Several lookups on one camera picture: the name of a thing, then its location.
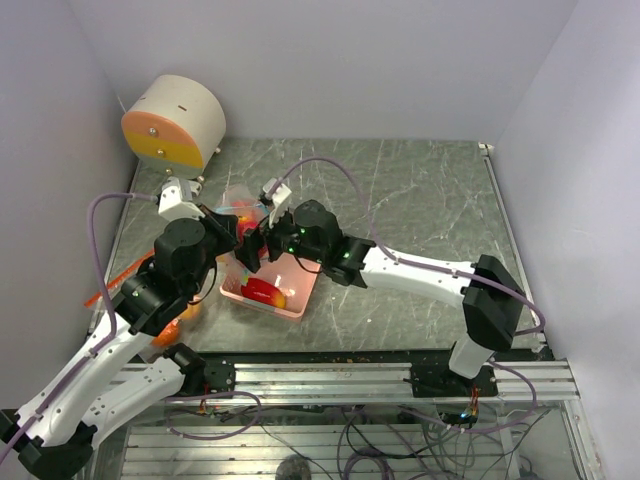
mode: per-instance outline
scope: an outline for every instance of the red object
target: red object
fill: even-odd
[[[284,308],[287,304],[287,298],[277,287],[259,278],[250,278],[246,285],[240,287],[240,292],[245,298],[272,307]]]
[[[180,320],[174,318],[164,327],[164,330],[160,332],[156,338],[151,341],[151,345],[154,347],[168,347],[175,343],[180,336]]]

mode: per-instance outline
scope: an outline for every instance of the pink plastic bin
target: pink plastic bin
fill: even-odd
[[[308,270],[317,272],[320,265],[307,260],[300,260]],[[287,298],[285,308],[275,308],[271,305],[256,302],[245,298],[240,293],[240,279],[237,275],[230,273],[220,287],[220,293],[231,301],[239,303],[255,310],[271,313],[280,318],[285,318],[292,322],[300,323],[302,315],[307,308],[313,285],[316,283],[318,275],[305,272],[296,262],[295,258],[289,254],[282,254],[278,261],[267,263],[260,268],[258,273],[252,277],[260,278],[280,289]]]

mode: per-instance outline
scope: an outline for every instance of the orange object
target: orange object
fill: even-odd
[[[259,278],[250,278],[246,285],[240,288],[242,296],[249,300],[265,303],[276,308],[284,308],[287,304],[287,297],[269,282]]]
[[[169,324],[164,327],[164,330],[160,332],[156,338],[151,341],[151,345],[154,347],[168,347],[175,343],[180,336],[180,319],[174,318]]]
[[[200,315],[200,312],[202,311],[202,303],[199,302],[198,297],[195,297],[193,300],[198,303],[193,305],[191,303],[188,304],[187,309],[178,316],[180,320],[190,322],[191,320],[197,318],[198,315]]]
[[[136,260],[131,265],[129,265],[120,275],[118,275],[116,278],[114,278],[107,284],[107,290],[111,291],[119,287],[120,284],[124,282],[127,279],[127,277],[131,275],[135,270],[137,270],[140,267],[140,265],[142,265],[142,262],[144,262],[151,255],[153,255],[153,253],[154,251],[152,248],[143,256],[141,256],[138,260]],[[102,297],[102,294],[100,292],[96,293],[93,297],[91,297],[89,300],[84,302],[84,306],[86,308],[91,308],[98,300],[100,300],[101,297]]]

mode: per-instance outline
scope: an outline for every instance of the orange and white cylinder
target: orange and white cylinder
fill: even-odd
[[[183,178],[202,175],[227,123],[206,87],[178,75],[162,75],[122,117],[131,150],[155,170]]]

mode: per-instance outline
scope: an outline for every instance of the white bracket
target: white bracket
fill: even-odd
[[[184,178],[169,177],[162,186],[158,214],[171,222],[179,218],[198,219],[204,213],[193,203],[194,197],[200,195],[202,185]]]
[[[262,187],[262,190],[264,192],[268,192],[276,181],[277,180],[275,178],[272,178],[264,187]],[[269,213],[269,226],[273,227],[273,224],[278,221],[282,215],[284,215],[284,212],[287,211],[291,204],[291,189],[289,189],[289,187],[284,183],[281,183],[278,189],[273,193],[271,201],[273,202],[273,206]]]

